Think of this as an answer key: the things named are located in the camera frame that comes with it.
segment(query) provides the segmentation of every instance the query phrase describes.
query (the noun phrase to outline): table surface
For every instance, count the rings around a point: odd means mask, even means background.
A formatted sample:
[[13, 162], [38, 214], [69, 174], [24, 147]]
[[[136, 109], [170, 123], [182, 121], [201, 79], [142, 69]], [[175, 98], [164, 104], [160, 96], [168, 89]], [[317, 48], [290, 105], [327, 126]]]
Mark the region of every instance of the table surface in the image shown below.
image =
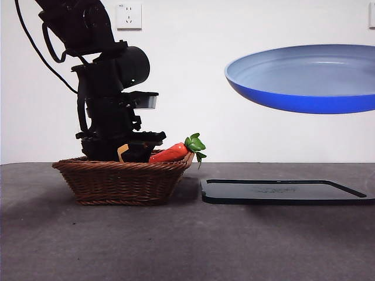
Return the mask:
[[375, 163], [194, 163], [157, 207], [78, 205], [51, 163], [3, 165], [2, 280], [374, 280], [375, 205], [208, 204], [205, 178], [373, 194]]

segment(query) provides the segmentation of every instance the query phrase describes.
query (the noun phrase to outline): wicker basket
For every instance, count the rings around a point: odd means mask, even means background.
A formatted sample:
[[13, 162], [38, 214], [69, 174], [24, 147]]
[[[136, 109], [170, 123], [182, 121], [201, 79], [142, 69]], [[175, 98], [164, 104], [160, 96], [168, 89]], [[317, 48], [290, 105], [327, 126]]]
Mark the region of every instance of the wicker basket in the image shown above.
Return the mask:
[[194, 153], [177, 162], [120, 163], [86, 157], [52, 164], [82, 205], [161, 205], [168, 201]]

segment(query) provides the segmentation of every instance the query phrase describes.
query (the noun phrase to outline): wall outlet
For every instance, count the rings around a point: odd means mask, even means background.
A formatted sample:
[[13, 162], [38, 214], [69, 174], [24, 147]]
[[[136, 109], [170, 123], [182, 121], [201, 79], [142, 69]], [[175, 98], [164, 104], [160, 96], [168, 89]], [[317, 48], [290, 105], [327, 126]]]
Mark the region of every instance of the wall outlet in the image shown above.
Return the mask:
[[124, 29], [142, 29], [142, 4], [123, 2], [116, 5], [116, 27]]

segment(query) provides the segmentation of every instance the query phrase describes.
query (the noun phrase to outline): blue frying pan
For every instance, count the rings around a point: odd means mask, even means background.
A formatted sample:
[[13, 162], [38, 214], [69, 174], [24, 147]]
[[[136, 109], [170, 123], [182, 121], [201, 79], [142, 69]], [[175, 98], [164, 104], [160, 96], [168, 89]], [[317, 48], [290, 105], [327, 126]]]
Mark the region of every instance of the blue frying pan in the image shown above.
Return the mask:
[[313, 114], [375, 109], [375, 47], [327, 44], [251, 54], [225, 68], [230, 85], [266, 107]]

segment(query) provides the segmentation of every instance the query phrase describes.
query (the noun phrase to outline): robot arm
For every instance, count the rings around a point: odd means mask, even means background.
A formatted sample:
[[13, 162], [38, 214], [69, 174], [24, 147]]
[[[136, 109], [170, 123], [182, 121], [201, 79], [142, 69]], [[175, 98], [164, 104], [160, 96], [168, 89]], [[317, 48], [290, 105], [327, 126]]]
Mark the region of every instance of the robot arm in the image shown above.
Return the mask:
[[[83, 153], [90, 160], [118, 160], [117, 149], [128, 144], [122, 158], [128, 162], [147, 162], [155, 145], [166, 138], [164, 132], [134, 132], [141, 119], [134, 108], [155, 99], [154, 92], [122, 92], [145, 81], [149, 61], [139, 48], [115, 42], [111, 23], [99, 0], [35, 0], [43, 11], [43, 34], [51, 56], [58, 63], [65, 55], [79, 57], [83, 64], [72, 67], [79, 78], [77, 109], [82, 132]], [[48, 36], [50, 29], [65, 45], [59, 59]], [[101, 53], [92, 63], [83, 55]], [[87, 106], [91, 127], [86, 124]]]

